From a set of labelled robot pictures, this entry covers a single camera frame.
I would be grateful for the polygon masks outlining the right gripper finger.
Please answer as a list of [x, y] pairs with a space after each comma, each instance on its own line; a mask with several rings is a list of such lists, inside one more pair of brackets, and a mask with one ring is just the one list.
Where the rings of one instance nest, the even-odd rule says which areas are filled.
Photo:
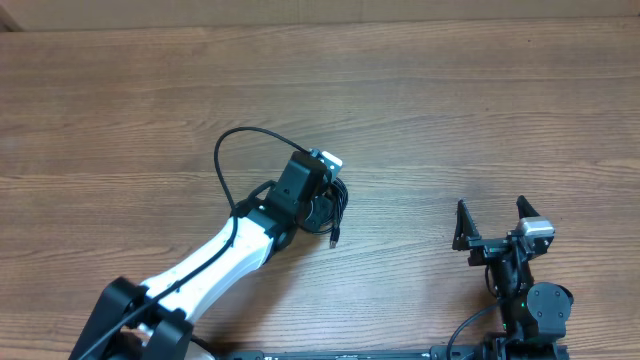
[[471, 250], [481, 241], [477, 227], [471, 217], [464, 199], [457, 203], [456, 227], [452, 242], [452, 249], [457, 251]]
[[534, 209], [524, 195], [520, 195], [516, 200], [519, 218], [539, 217], [540, 214]]

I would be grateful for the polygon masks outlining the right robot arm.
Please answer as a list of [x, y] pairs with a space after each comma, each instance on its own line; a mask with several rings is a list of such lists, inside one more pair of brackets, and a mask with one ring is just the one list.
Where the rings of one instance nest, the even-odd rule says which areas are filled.
[[[557, 341], [566, 336], [566, 322], [574, 304], [564, 286], [534, 280], [529, 262], [547, 253], [555, 237], [551, 221], [540, 215], [524, 196], [516, 200], [519, 220], [502, 238], [484, 239], [464, 200], [459, 200], [452, 248], [469, 253], [468, 265], [484, 269], [485, 286], [495, 303], [465, 320], [451, 335], [448, 359], [567, 359]], [[467, 326], [498, 310], [501, 332], [488, 333], [474, 347], [457, 346]]]

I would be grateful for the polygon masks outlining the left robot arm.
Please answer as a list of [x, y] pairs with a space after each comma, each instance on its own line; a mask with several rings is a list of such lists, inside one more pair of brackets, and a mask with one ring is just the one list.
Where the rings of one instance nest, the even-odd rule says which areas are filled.
[[342, 161], [313, 149], [291, 155], [276, 181], [235, 205], [220, 232], [171, 269], [136, 285], [124, 277], [101, 293], [74, 359], [206, 359], [191, 343], [202, 315], [238, 280], [285, 249], [300, 229], [332, 215], [327, 195]]

